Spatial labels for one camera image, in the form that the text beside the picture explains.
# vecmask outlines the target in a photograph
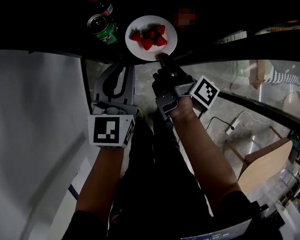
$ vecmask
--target green can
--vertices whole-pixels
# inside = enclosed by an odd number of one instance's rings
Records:
[[[114,22],[110,18],[103,17],[102,14],[92,16],[88,20],[87,28],[106,45],[111,45],[118,41]]]

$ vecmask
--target white plate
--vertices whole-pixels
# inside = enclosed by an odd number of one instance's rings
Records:
[[[137,30],[144,31],[150,29],[153,25],[165,25],[165,31],[162,35],[166,40],[167,44],[163,46],[153,45],[149,50],[145,50],[141,43],[133,41],[130,36]],[[177,32],[174,26],[164,18],[147,15],[135,19],[126,29],[125,32],[125,44],[130,52],[145,61],[156,61],[156,56],[165,53],[170,55],[177,46]]]

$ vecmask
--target power strip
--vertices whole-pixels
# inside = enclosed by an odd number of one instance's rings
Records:
[[[230,135],[230,133],[232,133],[232,131],[236,128],[236,126],[239,124],[240,120],[236,117],[232,123],[231,123],[231,126],[228,126],[227,129],[225,129],[225,133]]]

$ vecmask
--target human arm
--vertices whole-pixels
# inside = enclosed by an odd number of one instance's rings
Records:
[[[85,211],[97,216],[108,225],[115,191],[120,179],[124,157],[123,148],[104,148],[95,160],[76,203],[76,211]]]
[[[194,174],[214,212],[227,194],[240,191],[236,175],[196,116],[190,97],[182,97],[170,116]]]

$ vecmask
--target strawberry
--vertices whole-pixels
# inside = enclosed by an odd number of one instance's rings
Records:
[[[137,41],[140,42],[141,41],[141,34],[139,31],[136,31],[132,34],[132,36],[130,37],[131,40],[133,41]]]
[[[154,29],[159,32],[160,35],[165,33],[166,26],[165,25],[156,25]]]
[[[149,38],[142,39],[141,43],[142,43],[143,48],[146,51],[148,51],[152,47],[152,45],[154,44],[154,42],[151,39],[149,39]]]
[[[167,40],[162,35],[158,35],[158,37],[156,38],[156,40],[154,42],[154,44],[156,46],[164,46],[167,43],[168,43]]]
[[[146,36],[149,37],[149,38],[155,38],[156,36],[156,32],[154,32],[153,30],[147,30],[145,32]]]

